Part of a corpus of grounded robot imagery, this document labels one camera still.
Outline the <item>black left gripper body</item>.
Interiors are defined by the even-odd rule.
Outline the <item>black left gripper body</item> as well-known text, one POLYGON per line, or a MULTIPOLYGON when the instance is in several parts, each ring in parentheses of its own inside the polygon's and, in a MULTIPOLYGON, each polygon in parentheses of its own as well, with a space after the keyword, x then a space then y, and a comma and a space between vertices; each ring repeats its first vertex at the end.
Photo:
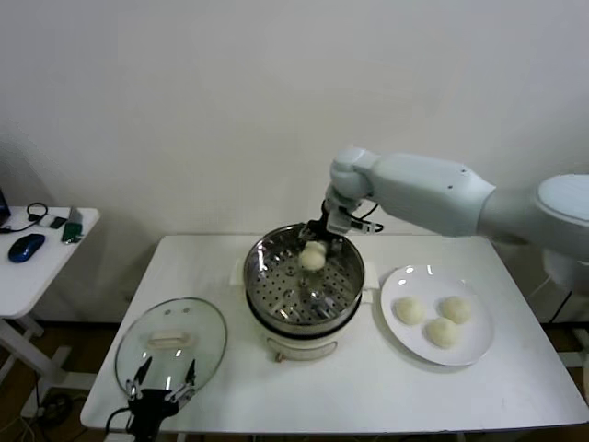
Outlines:
POLYGON ((166 390, 146 389, 140 398, 128 401, 132 415, 128 432, 135 440, 155 440, 163 421, 179 412, 179 405, 166 397, 166 390))

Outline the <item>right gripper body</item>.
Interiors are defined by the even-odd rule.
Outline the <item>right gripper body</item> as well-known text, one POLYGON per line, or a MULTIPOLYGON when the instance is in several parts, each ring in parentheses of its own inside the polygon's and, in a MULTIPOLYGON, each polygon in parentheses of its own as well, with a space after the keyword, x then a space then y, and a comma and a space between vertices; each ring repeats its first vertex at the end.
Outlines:
POLYGON ((329 199, 324 199, 322 202, 319 229, 329 233, 343 232, 343 217, 340 207, 333 204, 329 199))

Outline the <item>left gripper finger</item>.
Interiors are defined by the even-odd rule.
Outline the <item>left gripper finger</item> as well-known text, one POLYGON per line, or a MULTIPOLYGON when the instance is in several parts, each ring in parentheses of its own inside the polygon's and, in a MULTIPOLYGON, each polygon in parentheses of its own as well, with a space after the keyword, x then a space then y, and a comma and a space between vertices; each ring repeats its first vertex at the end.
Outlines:
POLYGON ((168 394, 169 401, 189 401, 195 393, 196 360, 193 359, 187 370, 184 382, 168 394))
POLYGON ((152 364, 153 358, 148 357, 142 365, 135 371, 132 379, 125 381, 125 392, 130 401, 141 398, 141 386, 144 382, 146 374, 152 364))

